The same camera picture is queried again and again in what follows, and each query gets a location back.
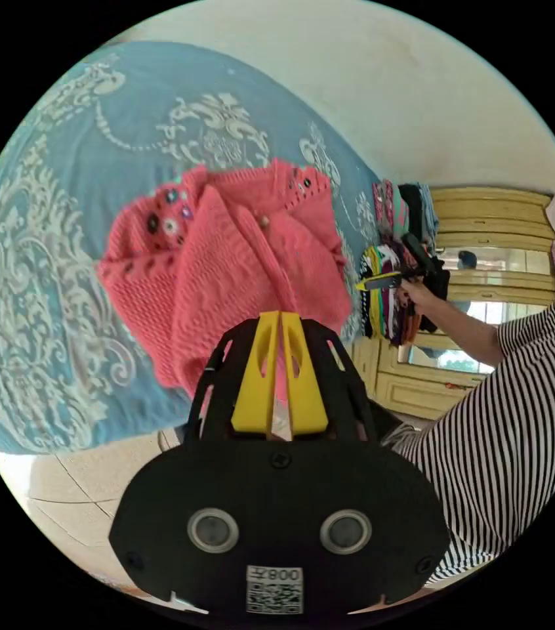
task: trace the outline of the person's arm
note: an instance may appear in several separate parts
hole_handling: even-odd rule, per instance
[[[496,366],[503,360],[496,326],[485,324],[435,297],[420,282],[402,282],[402,288],[422,314],[448,335],[467,355],[480,363]]]

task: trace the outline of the white wall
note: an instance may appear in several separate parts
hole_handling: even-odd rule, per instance
[[[523,96],[456,40],[392,9],[203,0],[118,39],[191,43],[262,70],[391,179],[555,192],[555,140]]]

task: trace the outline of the tiled floor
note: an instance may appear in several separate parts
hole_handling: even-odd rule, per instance
[[[72,562],[110,585],[139,595],[107,535],[133,475],[177,444],[170,430],[69,455],[0,453],[0,473],[33,523]]]

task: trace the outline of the pink knitted sweater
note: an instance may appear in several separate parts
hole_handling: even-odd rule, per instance
[[[328,178],[275,160],[198,167],[116,218],[98,275],[164,387],[193,396],[223,333],[284,310],[339,331],[351,311]],[[277,394],[285,398],[283,363]]]

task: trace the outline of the qr code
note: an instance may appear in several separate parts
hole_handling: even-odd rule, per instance
[[[248,567],[247,612],[297,615],[303,611],[301,569]]]

